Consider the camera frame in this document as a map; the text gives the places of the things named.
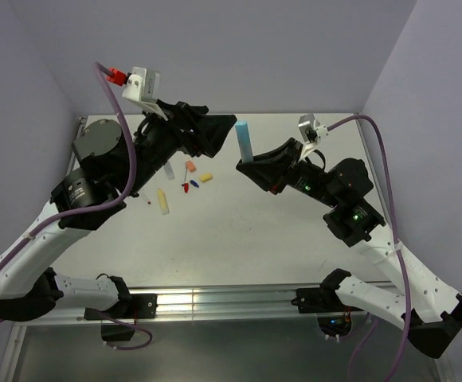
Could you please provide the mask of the yellow marker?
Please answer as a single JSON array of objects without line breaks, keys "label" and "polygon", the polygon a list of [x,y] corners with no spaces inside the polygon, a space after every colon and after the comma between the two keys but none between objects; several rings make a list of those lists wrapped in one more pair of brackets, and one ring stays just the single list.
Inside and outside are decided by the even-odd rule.
[{"label": "yellow marker", "polygon": [[158,198],[161,213],[163,215],[167,215],[170,212],[170,210],[169,210],[166,194],[160,188],[158,188],[158,191],[157,191],[157,198]]}]

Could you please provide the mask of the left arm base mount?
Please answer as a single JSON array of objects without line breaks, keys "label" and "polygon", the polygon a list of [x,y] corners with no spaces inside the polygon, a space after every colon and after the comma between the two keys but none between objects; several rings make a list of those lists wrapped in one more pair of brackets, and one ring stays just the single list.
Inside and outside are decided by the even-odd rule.
[{"label": "left arm base mount", "polygon": [[157,298],[156,294],[133,294],[120,313],[86,308],[83,318],[87,322],[100,321],[100,337],[105,346],[119,351],[143,349],[154,337],[139,322],[155,318]]}]

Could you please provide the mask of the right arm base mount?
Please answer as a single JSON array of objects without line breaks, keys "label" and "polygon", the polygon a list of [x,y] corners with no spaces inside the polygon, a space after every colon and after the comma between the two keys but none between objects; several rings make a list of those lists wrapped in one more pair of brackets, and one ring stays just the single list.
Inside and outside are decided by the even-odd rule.
[{"label": "right arm base mount", "polygon": [[298,288],[291,305],[299,314],[316,315],[319,330],[326,341],[332,339],[339,342],[358,331],[358,327],[354,328],[352,314],[360,309],[344,305],[333,290],[322,287]]}]

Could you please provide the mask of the yellow marker cap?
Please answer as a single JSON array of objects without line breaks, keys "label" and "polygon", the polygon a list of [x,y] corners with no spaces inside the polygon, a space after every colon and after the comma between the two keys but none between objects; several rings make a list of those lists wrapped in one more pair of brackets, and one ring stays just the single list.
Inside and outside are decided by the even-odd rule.
[{"label": "yellow marker cap", "polygon": [[213,175],[211,173],[204,173],[203,175],[200,176],[199,179],[201,182],[207,182],[213,179]]}]

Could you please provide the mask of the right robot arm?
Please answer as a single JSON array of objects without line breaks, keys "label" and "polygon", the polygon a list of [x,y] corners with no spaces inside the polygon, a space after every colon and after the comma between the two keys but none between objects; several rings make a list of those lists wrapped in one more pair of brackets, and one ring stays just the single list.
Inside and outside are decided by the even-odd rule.
[{"label": "right robot arm", "polygon": [[290,138],[279,148],[239,161],[237,170],[274,195],[290,186],[328,207],[331,233],[363,255],[398,289],[391,293],[332,271],[316,288],[298,290],[292,304],[301,314],[351,307],[408,330],[409,342],[433,359],[442,356],[462,329],[462,292],[432,273],[404,244],[365,196],[374,187],[361,159],[345,158],[325,170],[302,157],[303,144]]}]

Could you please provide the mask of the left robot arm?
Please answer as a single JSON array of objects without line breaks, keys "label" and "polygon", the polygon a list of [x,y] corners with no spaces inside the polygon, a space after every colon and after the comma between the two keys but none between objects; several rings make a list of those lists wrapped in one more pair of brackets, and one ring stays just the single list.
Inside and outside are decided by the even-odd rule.
[{"label": "left robot arm", "polygon": [[73,142],[78,166],[51,192],[37,219],[0,255],[0,322],[28,322],[55,309],[121,318],[132,296],[119,276],[75,279],[53,269],[71,246],[126,208],[178,152],[212,158],[237,119],[205,106],[159,104],[135,131],[124,118],[88,124]]}]

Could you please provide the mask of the light blue marker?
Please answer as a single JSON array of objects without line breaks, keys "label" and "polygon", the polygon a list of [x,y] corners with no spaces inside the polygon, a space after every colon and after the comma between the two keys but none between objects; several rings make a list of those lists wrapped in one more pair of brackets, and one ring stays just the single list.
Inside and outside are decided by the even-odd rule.
[{"label": "light blue marker", "polygon": [[253,161],[253,150],[249,135],[249,126],[246,121],[237,121],[235,124],[237,142],[243,163]]}]

